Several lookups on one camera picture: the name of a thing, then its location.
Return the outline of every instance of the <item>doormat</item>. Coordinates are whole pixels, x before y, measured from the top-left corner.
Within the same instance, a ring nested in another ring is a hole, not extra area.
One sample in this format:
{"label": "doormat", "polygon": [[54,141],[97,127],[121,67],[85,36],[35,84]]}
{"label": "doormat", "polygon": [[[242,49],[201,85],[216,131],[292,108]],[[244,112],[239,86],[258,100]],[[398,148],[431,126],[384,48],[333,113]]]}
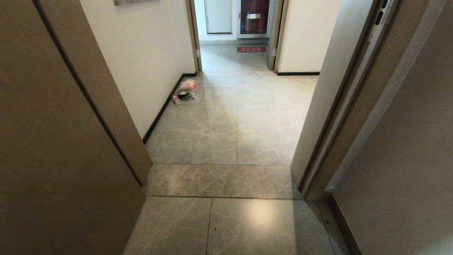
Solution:
{"label": "doormat", "polygon": [[267,52],[266,47],[237,47],[238,53],[261,53]]}

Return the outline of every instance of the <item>white cabinet door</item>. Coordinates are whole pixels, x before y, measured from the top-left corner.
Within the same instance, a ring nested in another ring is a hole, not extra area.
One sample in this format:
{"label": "white cabinet door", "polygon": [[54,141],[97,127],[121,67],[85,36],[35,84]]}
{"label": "white cabinet door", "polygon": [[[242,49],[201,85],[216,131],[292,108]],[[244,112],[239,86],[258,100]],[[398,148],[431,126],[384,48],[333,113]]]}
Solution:
{"label": "white cabinet door", "polygon": [[231,0],[205,0],[208,34],[231,33]]}

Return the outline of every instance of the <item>hallway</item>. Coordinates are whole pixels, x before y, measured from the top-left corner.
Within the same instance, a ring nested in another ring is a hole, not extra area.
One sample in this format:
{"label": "hallway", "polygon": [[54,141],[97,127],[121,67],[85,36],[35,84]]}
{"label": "hallway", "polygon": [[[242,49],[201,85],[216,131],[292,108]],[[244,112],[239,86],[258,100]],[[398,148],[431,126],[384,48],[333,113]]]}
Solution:
{"label": "hallway", "polygon": [[151,134],[125,254],[346,251],[327,204],[302,201],[289,168],[317,76],[277,76],[267,52],[238,46],[202,45],[197,99],[170,103]]}

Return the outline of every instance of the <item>tiled floor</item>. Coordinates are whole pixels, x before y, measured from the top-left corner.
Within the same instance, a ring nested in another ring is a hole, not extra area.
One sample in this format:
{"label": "tiled floor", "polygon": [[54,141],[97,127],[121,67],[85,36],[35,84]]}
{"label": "tiled floor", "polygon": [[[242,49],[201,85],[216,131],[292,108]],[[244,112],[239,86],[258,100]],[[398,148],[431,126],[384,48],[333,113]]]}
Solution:
{"label": "tiled floor", "polygon": [[125,255],[346,255],[326,204],[289,168],[317,77],[204,45],[197,99],[168,105],[148,143],[147,199]]}

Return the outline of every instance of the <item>black baseboard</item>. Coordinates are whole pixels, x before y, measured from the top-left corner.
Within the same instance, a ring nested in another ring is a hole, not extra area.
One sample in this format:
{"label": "black baseboard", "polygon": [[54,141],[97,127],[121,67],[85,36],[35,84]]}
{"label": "black baseboard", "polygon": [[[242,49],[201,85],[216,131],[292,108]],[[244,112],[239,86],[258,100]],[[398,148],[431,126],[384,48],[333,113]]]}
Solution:
{"label": "black baseboard", "polygon": [[333,198],[333,195],[330,195],[329,199],[327,200],[329,204],[330,210],[332,211],[333,217],[338,224],[338,228],[340,229],[341,235],[343,236],[344,242],[346,243],[346,247],[349,250],[351,255],[362,255],[359,245],[356,242],[356,239],[352,235],[351,229],[349,228],[346,219],[343,216],[340,208],[338,207],[337,202]]}
{"label": "black baseboard", "polygon": [[286,73],[278,73],[278,76],[288,76],[288,75],[319,75],[319,72],[286,72]]}
{"label": "black baseboard", "polygon": [[167,97],[167,100],[165,100],[164,105],[160,109],[160,111],[157,114],[156,118],[154,119],[153,123],[151,124],[151,126],[149,127],[149,129],[146,132],[145,136],[143,137],[143,139],[142,139],[143,144],[146,144],[146,142],[148,141],[149,137],[151,136],[151,133],[153,132],[154,128],[157,125],[157,122],[159,122],[160,117],[162,117],[162,114],[164,113],[165,108],[167,107],[168,103],[170,102],[171,95],[176,91],[176,89],[178,88],[178,86],[181,83],[181,81],[183,80],[183,78],[184,77],[195,77],[196,75],[197,75],[197,72],[192,73],[192,74],[182,74],[181,77],[179,77],[179,80],[176,82],[175,86],[173,87],[173,89],[170,92],[170,95]]}

